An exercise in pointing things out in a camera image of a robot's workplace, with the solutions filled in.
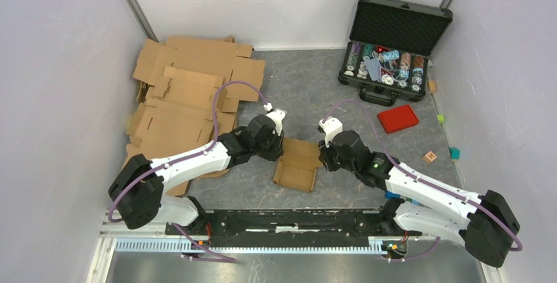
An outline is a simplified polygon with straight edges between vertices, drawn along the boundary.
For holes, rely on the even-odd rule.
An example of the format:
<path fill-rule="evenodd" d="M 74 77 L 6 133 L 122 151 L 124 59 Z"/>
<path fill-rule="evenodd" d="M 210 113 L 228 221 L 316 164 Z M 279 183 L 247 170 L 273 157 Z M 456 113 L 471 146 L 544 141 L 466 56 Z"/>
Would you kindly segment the brown cardboard box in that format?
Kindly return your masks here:
<path fill-rule="evenodd" d="M 318 144 L 285 138 L 282 147 L 284 154 L 277 161 L 273 182 L 285 188 L 311 193 L 318 168 L 323 166 L 319 160 Z"/>

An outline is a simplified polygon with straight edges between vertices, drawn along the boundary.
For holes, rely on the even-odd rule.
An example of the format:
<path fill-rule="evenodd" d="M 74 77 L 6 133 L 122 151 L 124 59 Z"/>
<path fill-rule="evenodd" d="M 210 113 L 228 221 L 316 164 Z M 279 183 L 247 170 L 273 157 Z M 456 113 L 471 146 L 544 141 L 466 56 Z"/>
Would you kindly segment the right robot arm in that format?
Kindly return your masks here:
<path fill-rule="evenodd" d="M 327 171 L 344 169 L 364 185 L 398 194 L 393 211 L 379 218 L 388 236 L 402 230 L 450 240 L 478 261 L 500 268 L 518 252 L 520 224 L 505 197 L 488 190 L 478 194 L 423 175 L 383 152 L 372 152 L 355 131 L 319 141 L 319 159 Z"/>

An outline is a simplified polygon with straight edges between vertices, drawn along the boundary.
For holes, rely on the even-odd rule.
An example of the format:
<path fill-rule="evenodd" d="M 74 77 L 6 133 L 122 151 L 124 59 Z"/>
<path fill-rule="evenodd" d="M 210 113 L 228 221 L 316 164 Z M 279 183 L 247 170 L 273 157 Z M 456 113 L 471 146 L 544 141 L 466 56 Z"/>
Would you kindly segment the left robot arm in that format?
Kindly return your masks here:
<path fill-rule="evenodd" d="M 177 223 L 190 235 L 206 228 L 206 217 L 192 198 L 168 195 L 176 186 L 208 173 L 247 163 L 252 157 L 275 162 L 283 154 L 284 110 L 253 118 L 204 146 L 166 158 L 131 157 L 108 189 L 113 204 L 109 221 L 122 221 L 130 230 L 152 221 Z"/>

